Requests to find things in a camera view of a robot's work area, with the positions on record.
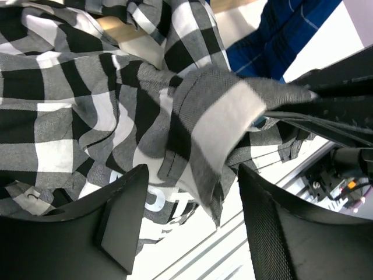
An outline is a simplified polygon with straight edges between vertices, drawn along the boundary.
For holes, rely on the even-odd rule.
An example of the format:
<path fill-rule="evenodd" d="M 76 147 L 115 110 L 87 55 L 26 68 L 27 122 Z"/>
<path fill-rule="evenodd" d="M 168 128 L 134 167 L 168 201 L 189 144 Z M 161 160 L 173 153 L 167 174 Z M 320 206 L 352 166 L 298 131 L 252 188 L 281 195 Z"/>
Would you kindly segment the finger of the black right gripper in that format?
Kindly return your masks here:
<path fill-rule="evenodd" d="M 294 81 L 308 86 L 316 98 L 268 112 L 341 146 L 372 145 L 372 47 Z"/>

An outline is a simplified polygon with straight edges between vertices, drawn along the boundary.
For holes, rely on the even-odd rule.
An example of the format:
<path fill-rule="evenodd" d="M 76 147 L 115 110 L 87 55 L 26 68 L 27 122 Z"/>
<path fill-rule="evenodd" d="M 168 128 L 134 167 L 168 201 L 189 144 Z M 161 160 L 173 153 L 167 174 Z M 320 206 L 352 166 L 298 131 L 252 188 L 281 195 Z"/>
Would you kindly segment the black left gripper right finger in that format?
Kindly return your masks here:
<path fill-rule="evenodd" d="M 275 194 L 297 279 L 372 279 L 372 221 Z"/>

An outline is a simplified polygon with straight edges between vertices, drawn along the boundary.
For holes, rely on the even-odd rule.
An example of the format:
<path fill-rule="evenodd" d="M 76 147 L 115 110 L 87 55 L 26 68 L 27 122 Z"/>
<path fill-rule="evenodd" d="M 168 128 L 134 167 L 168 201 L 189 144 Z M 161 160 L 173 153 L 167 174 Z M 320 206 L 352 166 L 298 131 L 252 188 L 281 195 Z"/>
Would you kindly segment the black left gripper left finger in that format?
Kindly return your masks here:
<path fill-rule="evenodd" d="M 49 215 L 1 218 L 2 279 L 125 279 L 132 273 L 149 171 L 141 164 Z"/>

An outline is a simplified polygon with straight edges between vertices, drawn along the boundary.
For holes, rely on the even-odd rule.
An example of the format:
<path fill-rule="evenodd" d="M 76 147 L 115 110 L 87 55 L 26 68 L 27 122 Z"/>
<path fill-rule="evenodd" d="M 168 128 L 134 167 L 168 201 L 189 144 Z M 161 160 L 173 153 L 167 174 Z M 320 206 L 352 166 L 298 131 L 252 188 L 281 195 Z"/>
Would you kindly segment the black white checkered shirt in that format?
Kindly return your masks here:
<path fill-rule="evenodd" d="M 118 43 L 106 16 L 147 35 Z M 302 145 L 254 122 L 312 98 L 234 74 L 201 1 L 2 1 L 1 215 L 45 215 L 146 164 L 140 245 L 197 207 L 219 225 L 240 152 L 259 170 Z"/>

